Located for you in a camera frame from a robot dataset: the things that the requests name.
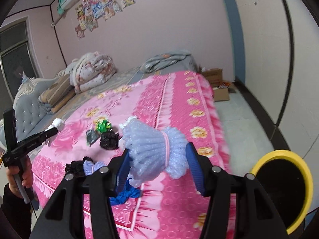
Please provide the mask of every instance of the silver screw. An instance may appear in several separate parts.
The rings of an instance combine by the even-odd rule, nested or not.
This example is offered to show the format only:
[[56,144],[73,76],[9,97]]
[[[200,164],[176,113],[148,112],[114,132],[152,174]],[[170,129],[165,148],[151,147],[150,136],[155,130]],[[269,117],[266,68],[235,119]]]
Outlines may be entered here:
[[70,180],[72,180],[74,178],[74,175],[72,174],[72,173],[68,173],[66,176],[65,176],[65,179],[67,180],[67,181],[70,181]]
[[108,168],[106,166],[103,166],[99,169],[100,173],[106,173],[108,172]]
[[213,166],[213,167],[212,167],[212,171],[218,173],[218,172],[221,171],[221,168],[220,168],[219,166]]
[[252,173],[247,173],[246,174],[247,179],[253,181],[255,179],[255,175],[253,175]]

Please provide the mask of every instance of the blue wall trim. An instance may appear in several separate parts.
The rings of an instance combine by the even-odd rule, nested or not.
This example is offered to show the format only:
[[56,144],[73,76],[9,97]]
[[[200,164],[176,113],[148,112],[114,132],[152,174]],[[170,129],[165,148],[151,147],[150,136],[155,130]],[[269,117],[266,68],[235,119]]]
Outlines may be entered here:
[[245,84],[246,70],[245,70],[245,47],[244,36],[241,28],[240,16],[235,0],[224,0],[230,30],[232,33],[232,50],[234,57],[235,77]]

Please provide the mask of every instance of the pink bedspread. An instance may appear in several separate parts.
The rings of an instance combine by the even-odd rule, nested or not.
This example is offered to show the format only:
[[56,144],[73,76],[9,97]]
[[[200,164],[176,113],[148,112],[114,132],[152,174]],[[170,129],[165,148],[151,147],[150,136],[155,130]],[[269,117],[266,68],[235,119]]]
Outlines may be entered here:
[[[178,128],[199,154],[229,171],[228,148],[206,79],[190,71],[152,76],[92,98],[71,115],[52,146],[43,147],[33,162],[33,188],[42,207],[63,179],[65,164],[84,156],[108,164],[122,154],[119,149],[100,148],[99,142],[90,148],[86,145],[86,131],[94,127],[94,122],[108,118],[116,128],[131,115],[159,130]],[[161,173],[141,189],[140,198],[112,206],[121,239],[199,238],[209,198],[196,191],[189,170],[178,180]],[[84,218],[86,237],[92,238],[88,196],[84,199]],[[233,237],[234,225],[232,197],[227,239]]]

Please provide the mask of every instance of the pink rose print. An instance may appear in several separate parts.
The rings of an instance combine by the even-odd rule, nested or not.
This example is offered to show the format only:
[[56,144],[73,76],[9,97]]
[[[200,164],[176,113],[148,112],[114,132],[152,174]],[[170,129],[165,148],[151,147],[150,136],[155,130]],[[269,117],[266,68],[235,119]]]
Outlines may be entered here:
[[84,129],[85,124],[81,120],[67,123],[51,144],[53,148],[56,148],[55,153],[71,151]]

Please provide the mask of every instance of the tufted gray headboard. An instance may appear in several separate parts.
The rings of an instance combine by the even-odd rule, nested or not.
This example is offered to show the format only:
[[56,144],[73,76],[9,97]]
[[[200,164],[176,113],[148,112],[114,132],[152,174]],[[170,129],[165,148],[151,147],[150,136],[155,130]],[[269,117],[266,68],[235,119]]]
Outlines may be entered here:
[[[29,133],[47,113],[39,103],[38,97],[48,89],[55,79],[30,79],[23,83],[14,99],[13,108],[16,112],[16,134],[18,141],[29,136]],[[6,146],[3,120],[0,122],[0,142]]]

